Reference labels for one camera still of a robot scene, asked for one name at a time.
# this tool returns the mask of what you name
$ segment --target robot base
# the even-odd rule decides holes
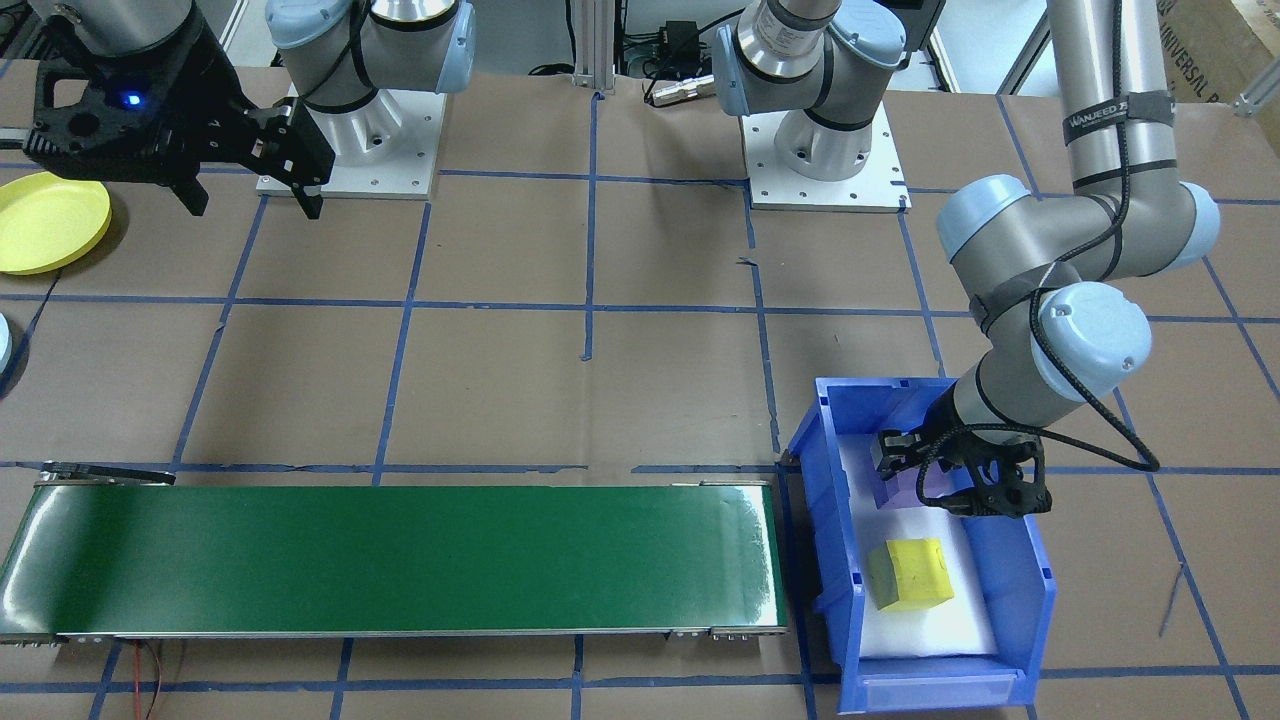
[[[876,119],[872,120],[876,146],[867,156],[865,167],[856,176],[838,182],[806,178],[782,161],[773,147],[773,136],[786,115],[783,111],[742,118],[742,150],[748,177],[751,179],[753,208],[896,213],[911,206],[883,105],[876,110]]]
[[[383,159],[370,164],[343,161],[339,151],[329,182],[320,188],[324,197],[370,197],[384,200],[430,200],[431,181],[444,128],[447,95],[390,90],[403,111],[404,132],[388,147]],[[269,196],[291,195],[289,188],[269,177],[260,177],[257,192]]]

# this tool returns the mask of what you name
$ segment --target white object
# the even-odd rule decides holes
[[[742,118],[742,152],[751,179],[753,208],[897,213],[911,206],[883,105],[872,120],[873,146],[867,164],[856,176],[840,182],[806,178],[787,167],[773,143],[786,115],[781,111]]]
[[[897,612],[881,611],[868,593],[859,656],[996,655],[996,637],[982,600],[969,536],[960,519],[938,507],[877,510],[869,486],[881,482],[872,466],[870,446],[876,437],[838,434],[836,441],[840,464],[849,477],[854,537],[864,571],[869,566],[867,559],[870,551],[887,539],[938,538],[950,570],[951,589],[955,591],[955,597],[936,607]]]
[[[9,368],[9,357],[13,355],[13,336],[9,334],[9,320],[0,315],[0,373]]]

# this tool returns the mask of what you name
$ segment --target black cable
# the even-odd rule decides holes
[[[719,17],[719,18],[717,18],[717,19],[707,23],[707,24],[704,24],[703,27],[698,28],[698,32],[695,32],[694,35],[686,37],[685,41],[681,42],[677,47],[673,47],[671,50],[671,53],[668,53],[667,56],[662,60],[662,64],[658,65],[658,69],[654,70],[653,78],[649,81],[649,87],[646,87],[645,91],[644,91],[644,104],[645,105],[653,105],[653,88],[654,88],[655,85],[658,85],[658,76],[662,74],[662,70],[666,70],[667,68],[671,67],[672,60],[675,60],[676,55],[678,55],[680,51],[684,50],[686,45],[689,45],[694,40],[701,37],[703,33],[707,32],[707,31],[709,31],[710,28],[713,28],[713,27],[716,27],[716,26],[718,26],[718,24],[721,24],[721,23],[723,23],[726,20],[731,20],[731,19],[733,19],[733,18],[741,15],[741,14],[742,14],[742,10],[733,10],[732,13],[730,13],[727,15]]]
[[[568,55],[577,64],[577,37],[573,35],[573,0],[564,0],[564,27],[568,29]]]
[[[572,74],[573,65],[568,63],[550,63],[547,65],[538,65],[536,68],[529,70],[531,76],[563,76]]]
[[[351,9],[351,23],[348,26],[351,29],[347,35],[347,44],[342,46],[342,50],[333,60],[333,64],[329,65],[329,69],[325,70],[324,76],[321,76],[320,82],[311,86],[311,90],[298,94],[298,100],[307,100],[315,95],[316,91],[324,87],[324,83],[333,79],[333,76],[338,72],[338,68],[342,67],[347,55],[351,55],[352,49],[355,49],[356,42],[360,40],[360,31],[365,28],[365,20],[369,19],[369,14],[372,12],[374,6],[372,0],[358,0],[358,8]]]
[[[1123,40],[1123,18],[1124,18],[1121,8],[1123,8],[1123,0],[1116,0],[1112,28],[1111,28],[1111,90],[1115,97],[1120,97],[1120,94],[1124,90],[1121,82],[1121,69],[1120,69],[1120,60],[1121,60],[1120,45]],[[1120,154],[1120,205],[1116,209],[1115,218],[1112,218],[1111,224],[1105,231],[1098,233],[1096,237],[1060,255],[1056,260],[1057,263],[1068,263],[1075,258],[1079,258],[1082,254],[1088,252],[1094,247],[1098,247],[1107,240],[1115,237],[1117,232],[1120,232],[1120,225],[1124,224],[1124,220],[1129,214],[1129,199],[1130,199],[1129,140],[1124,122],[1116,124],[1116,146]],[[1111,410],[1107,409],[1107,406],[1103,405],[1102,401],[1100,401],[1089,391],[1089,388],[1084,386],[1083,382],[1080,382],[1080,379],[1075,375],[1075,373],[1073,373],[1071,369],[1066,366],[1066,363],[1064,363],[1062,359],[1057,355],[1057,352],[1053,350],[1052,343],[1046,337],[1044,327],[1043,323],[1041,323],[1039,314],[1043,297],[1048,292],[1048,288],[1044,287],[1044,282],[1047,281],[1048,274],[1050,274],[1048,270],[1046,270],[1044,278],[1041,281],[1041,283],[1038,283],[1038,287],[1034,291],[1032,291],[1029,297],[1030,299],[1029,324],[1030,324],[1032,337],[1036,340],[1036,345],[1041,348],[1041,351],[1053,365],[1053,368],[1059,373],[1061,373],[1064,378],[1066,378],[1066,382],[1070,383],[1071,388],[1075,389],[1075,392],[1078,392],[1080,397],[1083,397],[1084,401],[1088,402],[1089,406],[1093,407],[1093,410],[1097,411],[1098,415],[1101,415],[1102,419],[1107,421],[1108,425],[1111,425],[1116,432],[1119,432],[1120,436],[1124,437],[1125,441],[1128,441],[1129,445],[1132,445],[1133,448],[1138,451],[1140,460],[1132,460],[1129,457],[1124,457],[1123,455],[1119,455],[1103,447],[1098,447],[1093,443],[1076,439],[1069,436],[1064,436],[1061,433],[1055,433],[1044,428],[1024,425],[1021,423],[961,424],[946,430],[937,439],[925,446],[925,448],[923,450],[922,455],[924,456],[924,461],[920,464],[919,474],[915,478],[915,495],[922,503],[931,507],[938,507],[942,505],[941,498],[925,497],[924,495],[925,474],[928,473],[929,466],[933,465],[933,462],[937,461],[938,457],[942,455],[942,448],[948,441],[951,441],[951,438],[961,433],[969,433],[969,432],[1010,432],[1010,433],[1029,434],[1044,439],[1057,441],[1073,447],[1078,447],[1080,450],[1088,451],[1100,457],[1105,457],[1107,460],[1111,460],[1112,462],[1116,462],[1117,465],[1123,465],[1133,470],[1139,470],[1144,473],[1155,473],[1160,470],[1160,460],[1156,459],[1151,448],[1147,447],[1147,445],[1142,441],[1142,438],[1138,437],[1138,434],[1134,433],[1132,429],[1129,429],[1129,427],[1125,425],[1123,420],[1116,418],[1115,414],[1111,413]]]
[[[156,701],[160,700],[160,684],[164,683],[164,669],[160,665],[160,655],[156,648],[151,647],[150,642],[142,641],[142,647],[147,648],[151,653],[151,662],[156,666],[156,687],[151,691],[151,705],[147,706],[147,714],[143,716],[145,720],[151,720],[151,714],[156,708]]]
[[[613,67],[622,69],[622,55],[627,37],[627,0],[613,3]]]

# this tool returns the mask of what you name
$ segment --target blue tape line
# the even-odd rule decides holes
[[[1215,197],[1215,202],[1219,205],[1280,205],[1280,200],[1249,200],[1244,197],[1235,199],[1221,199]]]
[[[1120,407],[1120,416],[1124,418],[1126,425],[1133,432],[1138,432],[1133,423],[1133,416],[1129,414],[1129,405],[1124,401],[1124,395],[1120,393],[1117,388],[1112,393],[1116,398],[1116,404]],[[1201,621],[1204,624],[1204,632],[1208,633],[1210,644],[1213,646],[1213,655],[1217,656],[1217,664],[1222,669],[1226,676],[1226,685],[1231,691],[1231,698],[1235,701],[1235,708],[1240,712],[1240,720],[1249,720],[1249,711],[1244,707],[1244,698],[1240,696],[1240,688],[1235,682],[1235,676],[1231,675],[1230,665],[1226,661],[1226,651],[1222,650],[1222,641],[1217,635],[1217,630],[1213,628],[1213,620],[1210,618],[1208,606],[1204,605],[1204,596],[1201,594],[1199,584],[1196,582],[1196,573],[1192,570],[1190,562],[1187,561],[1187,552],[1183,551],[1183,542],[1178,537],[1178,530],[1174,528],[1174,519],[1169,514],[1169,506],[1165,503],[1165,496],[1160,492],[1160,486],[1156,483],[1156,475],[1152,473],[1143,473],[1147,477],[1147,487],[1151,488],[1151,495],[1156,500],[1156,509],[1160,510],[1160,519],[1165,524],[1165,532],[1169,534],[1169,542],[1174,546],[1174,555],[1178,556],[1178,561],[1181,564],[1187,578],[1187,589],[1190,591],[1192,597],[1196,600],[1196,609],[1199,611]]]
[[[1280,665],[1231,665],[1234,675],[1280,675]]]
[[[452,300],[415,300],[413,307],[431,310],[567,310],[581,313],[586,305],[572,302],[470,302]]]
[[[1222,284],[1222,278],[1217,275],[1217,270],[1213,269],[1213,264],[1208,261],[1208,256],[1201,258],[1201,263],[1204,264],[1204,269],[1208,270],[1208,277],[1213,281],[1213,287],[1217,288],[1217,293],[1222,297],[1222,302],[1226,305],[1226,311],[1231,318],[1239,318],[1240,313],[1235,309],[1235,302],[1231,302],[1231,296],[1226,292],[1226,286]]]
[[[408,327],[413,320],[413,297],[417,295],[417,278],[422,272],[422,256],[426,254],[426,233],[431,224],[431,204],[422,208],[422,220],[417,228],[417,247],[413,250],[413,266],[408,275],[408,290],[401,304],[401,329],[396,337],[396,356],[392,360],[392,377],[387,386],[387,406],[383,410],[383,429],[378,434],[378,452],[374,455],[374,477],[370,484],[383,484],[383,470],[387,462],[387,446],[392,438],[392,421],[396,418],[396,398],[399,396],[399,377],[404,368],[404,348],[408,346]]]
[[[248,237],[244,240],[244,250],[241,252],[239,263],[236,265],[236,274],[232,277],[232,284],[227,290],[227,299],[223,304],[223,313],[218,319],[218,329],[214,331],[214,337],[209,342],[209,352],[205,355],[205,365],[200,370],[200,379],[196,382],[196,389],[191,395],[191,404],[187,406],[187,416],[182,421],[182,430],[178,433],[178,445],[173,448],[173,464],[178,465],[182,462],[182,454],[187,450],[187,439],[191,437],[191,427],[196,424],[196,413],[200,410],[200,401],[205,395],[205,386],[209,383],[209,375],[214,369],[214,357],[218,356],[218,347],[223,343],[223,334],[227,331],[227,319],[230,316],[232,307],[234,306],[236,293],[239,291],[239,283],[244,278],[244,268],[248,266],[248,256],[253,252],[253,241],[257,240],[257,231],[262,227],[262,215],[266,214],[266,197],[262,197],[257,202],[257,213],[253,214],[253,224],[250,225]]]
[[[755,307],[733,305],[593,305],[604,313],[722,313],[730,315],[750,315]]]
[[[595,123],[594,97],[593,97],[593,140],[595,140],[598,124]],[[716,184],[723,187],[745,187],[746,181],[739,178],[648,178],[640,176],[602,176],[595,172],[595,164],[588,174],[580,173],[529,173],[520,170],[440,170],[442,176],[472,177],[472,178],[517,178],[517,179],[559,179],[559,181],[590,181],[593,177],[598,182],[623,182],[641,184]]]
[[[590,360],[595,352],[595,191],[599,184],[600,100],[604,100],[603,92],[591,95],[590,164],[588,165],[589,178],[586,187],[586,313],[584,318],[585,337],[582,340],[581,355],[584,363]]]
[[[742,217],[746,220],[746,247],[755,250],[755,225],[751,223],[751,188],[742,186]],[[773,389],[773,359],[769,356],[769,328],[764,311],[764,282],[760,278],[760,266],[755,263],[751,268],[751,292],[755,293],[755,325],[760,333],[760,363],[764,372],[764,402],[769,409],[769,442],[773,443],[773,452],[782,452],[781,429],[778,428],[778,401]]]
[[[1046,680],[1083,680],[1102,678],[1189,678],[1222,675],[1220,665],[1167,665],[1146,667],[1046,667],[1041,678]]]
[[[507,170],[440,170],[442,176],[470,177],[470,178],[524,178],[524,179],[572,179],[585,181],[590,176],[579,173],[521,173]]]
[[[687,678],[608,678],[586,680],[584,688],[705,688],[732,685],[799,685],[800,675],[692,675]]]
[[[1228,313],[1231,314],[1231,319],[1235,320],[1236,329],[1240,331],[1240,337],[1244,338],[1244,345],[1249,347],[1249,352],[1253,354],[1253,361],[1258,364],[1258,369],[1262,370],[1262,377],[1267,380],[1267,387],[1271,388],[1271,395],[1280,401],[1280,387],[1276,386],[1275,377],[1271,374],[1271,369],[1267,368],[1267,361],[1262,359],[1262,354],[1258,352],[1258,346],[1253,342],[1253,336],[1249,334],[1249,329],[1244,327],[1240,322],[1240,313],[1235,309],[1235,302],[1231,302],[1231,296],[1226,292],[1226,286],[1222,284],[1222,278],[1217,275],[1217,270],[1213,269],[1213,264],[1208,261],[1208,256],[1201,258],[1204,263],[1204,268],[1208,270],[1210,278],[1213,279],[1213,284],[1217,287],[1219,295],[1222,296],[1222,302],[1226,304]]]
[[[641,184],[701,184],[718,187],[746,187],[745,179],[727,178],[643,178],[635,176],[598,176],[600,182],[630,182]]]
[[[1152,323],[1235,323],[1234,318],[1211,318],[1198,315],[1147,315]]]
[[[765,315],[869,315],[882,318],[919,318],[919,310],[883,307],[765,307]]]
[[[113,643],[111,651],[106,653],[106,662],[102,664],[102,678],[97,683],[97,692],[93,693],[93,705],[88,708],[88,720],[99,720],[102,716],[102,703],[106,702],[111,676],[115,675],[115,665],[120,661],[122,647],[124,647],[123,643]]]
[[[0,683],[0,694],[88,694],[100,687],[101,683]]]
[[[800,651],[800,683],[804,685],[804,703],[808,720],[818,720],[818,700],[813,689],[813,664],[809,660],[809,629],[805,619],[806,603],[800,597],[800,559],[795,515],[791,511],[791,486],[782,465],[777,466],[778,497],[782,501],[782,532],[787,536],[787,575],[790,577],[791,610],[795,614],[796,644]]]
[[[946,364],[942,361],[942,346],[938,345],[938,333],[933,327],[933,310],[929,309],[929,297],[924,292],[924,275],[920,274],[920,264],[916,260],[915,245],[911,242],[911,231],[906,227],[906,202],[897,213],[897,229],[902,233],[902,243],[906,246],[906,261],[911,266],[911,279],[915,281],[915,295],[920,299],[920,316],[924,318],[924,331],[929,336],[929,346],[933,348],[933,359],[938,364],[938,377],[947,377]]]
[[[348,680],[347,692],[370,691],[567,691],[572,680],[527,679],[435,679],[435,680]]]
[[[342,300],[312,297],[237,297],[236,305],[298,306],[298,307],[402,307],[399,300]]]
[[[44,297],[40,301],[40,306],[36,307],[35,315],[31,316],[31,322],[27,323],[27,329],[23,331],[22,338],[18,340],[18,345],[9,354],[9,365],[0,368],[0,398],[9,395],[12,389],[9,387],[10,380],[13,380],[14,373],[18,372],[18,365],[22,364],[22,359],[27,355],[27,348],[31,347],[31,338],[36,336],[36,328],[40,325],[40,318],[45,314],[45,307],[49,305],[49,300],[54,296],[54,288],[58,287],[58,281],[63,278],[63,270],[59,269],[54,273],[54,279],[49,283],[49,290],[45,291]],[[0,316],[0,323],[8,322]]]
[[[340,720],[342,698],[347,689],[347,675],[351,673],[351,651],[356,642],[351,638],[342,641],[342,657],[338,660],[338,682],[333,688],[333,705],[329,706],[329,720]]]
[[[582,661],[585,644],[586,642],[581,634],[573,635],[573,696],[570,702],[570,720],[582,720]]]
[[[1032,173],[1032,164],[1027,161],[1027,152],[1023,151],[1023,143],[1018,140],[1018,131],[1014,129],[1014,120],[1009,118],[1009,109],[1005,108],[1005,99],[997,95],[996,105],[1000,108],[1000,117],[1005,119],[1005,128],[1009,129],[1009,140],[1014,141],[1014,150],[1018,151],[1018,160],[1023,164],[1023,172],[1027,173],[1027,183],[1032,186],[1032,195],[1039,200],[1044,196],[1041,195],[1039,186],[1036,183],[1036,174]]]
[[[773,465],[636,465],[632,475],[767,475],[776,470]]]

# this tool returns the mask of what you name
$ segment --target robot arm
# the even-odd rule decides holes
[[[40,67],[26,154],[64,178],[169,187],[193,215],[209,201],[200,167],[216,161],[280,181],[317,218],[337,161],[393,150],[398,108],[379,90],[461,91],[475,54],[466,0],[273,0],[268,24],[302,92],[259,109],[192,0],[32,6],[63,60]],[[59,108],[63,81],[87,88]]]
[[[466,0],[271,0],[266,24],[315,111],[357,110],[379,90],[461,92],[471,81]]]
[[[308,218],[333,151],[310,113],[285,97],[260,109],[192,0],[32,0],[61,60],[41,63],[23,151],[69,179],[169,187],[193,215],[209,195],[202,163],[236,163],[288,184]],[[87,81],[56,106],[63,81]]]
[[[1082,404],[1123,430],[1097,396],[1142,366],[1151,329],[1105,281],[1193,263],[1219,232],[1208,192],[1179,182],[1155,3],[1051,0],[1048,8],[1075,195],[1036,199],[996,176],[952,196],[938,233],[992,348],[918,428],[881,433],[881,475],[919,468],[920,500],[960,515],[1050,510],[1039,437],[1060,439],[1043,428]],[[1158,469],[1140,441],[1125,437],[1142,461],[1105,456]],[[968,468],[974,487],[925,498],[934,459]],[[1028,460],[1030,480],[1019,468]]]
[[[730,115],[791,110],[773,140],[780,156],[842,181],[872,152],[872,119],[905,49],[901,20],[873,0],[756,0],[716,35],[716,95]]]

